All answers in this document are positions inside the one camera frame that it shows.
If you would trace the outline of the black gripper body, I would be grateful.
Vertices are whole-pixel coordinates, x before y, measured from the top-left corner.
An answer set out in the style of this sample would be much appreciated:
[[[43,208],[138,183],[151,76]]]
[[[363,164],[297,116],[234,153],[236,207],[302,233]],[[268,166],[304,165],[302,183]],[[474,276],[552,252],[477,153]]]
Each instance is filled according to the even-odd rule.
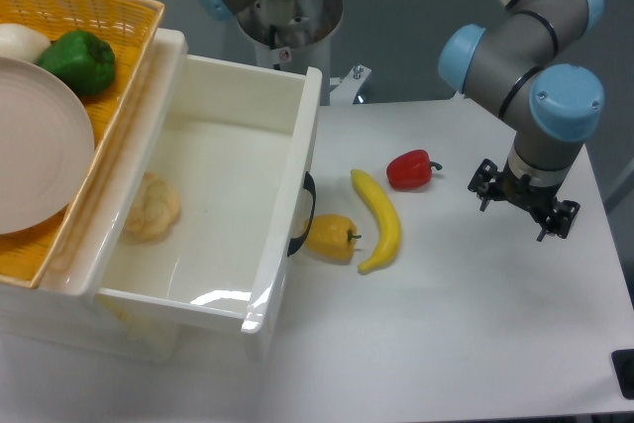
[[[526,211],[533,219],[546,219],[554,214],[556,198],[562,183],[548,187],[532,185],[531,177],[518,178],[506,164],[501,173],[501,190],[505,201]]]

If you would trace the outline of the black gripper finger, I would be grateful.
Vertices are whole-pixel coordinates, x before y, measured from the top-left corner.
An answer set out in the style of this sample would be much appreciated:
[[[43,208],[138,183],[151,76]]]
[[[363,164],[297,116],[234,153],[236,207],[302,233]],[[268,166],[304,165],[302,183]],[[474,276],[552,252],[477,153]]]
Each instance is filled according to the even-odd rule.
[[[468,191],[479,199],[481,212],[486,210],[491,201],[501,200],[501,184],[498,182],[500,178],[501,172],[490,159],[484,159],[475,171],[469,182]]]
[[[540,225],[537,241],[542,242],[546,236],[566,239],[580,209],[581,206],[575,201],[559,201],[556,198],[535,208],[534,221]]]

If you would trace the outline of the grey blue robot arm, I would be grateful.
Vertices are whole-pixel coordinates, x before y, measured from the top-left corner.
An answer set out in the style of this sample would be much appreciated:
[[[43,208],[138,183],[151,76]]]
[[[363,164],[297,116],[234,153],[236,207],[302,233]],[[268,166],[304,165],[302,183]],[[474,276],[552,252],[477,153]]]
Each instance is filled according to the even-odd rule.
[[[258,65],[328,73],[343,0],[198,0],[214,19],[236,19]],[[514,130],[503,167],[485,160],[469,184],[482,205],[508,202],[565,238],[579,212],[558,191],[594,133],[604,91],[589,70],[556,58],[600,19],[604,0],[499,0],[507,20],[493,30],[459,28],[438,60],[441,78]]]

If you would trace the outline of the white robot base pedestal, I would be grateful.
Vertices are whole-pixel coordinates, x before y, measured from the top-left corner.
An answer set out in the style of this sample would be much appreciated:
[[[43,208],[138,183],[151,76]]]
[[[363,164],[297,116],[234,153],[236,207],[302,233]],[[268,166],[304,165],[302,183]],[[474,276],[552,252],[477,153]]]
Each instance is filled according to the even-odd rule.
[[[259,0],[237,21],[254,46],[257,65],[294,73],[317,68],[323,105],[363,104],[369,67],[357,63],[345,75],[331,74],[331,41],[343,13],[343,0]]]

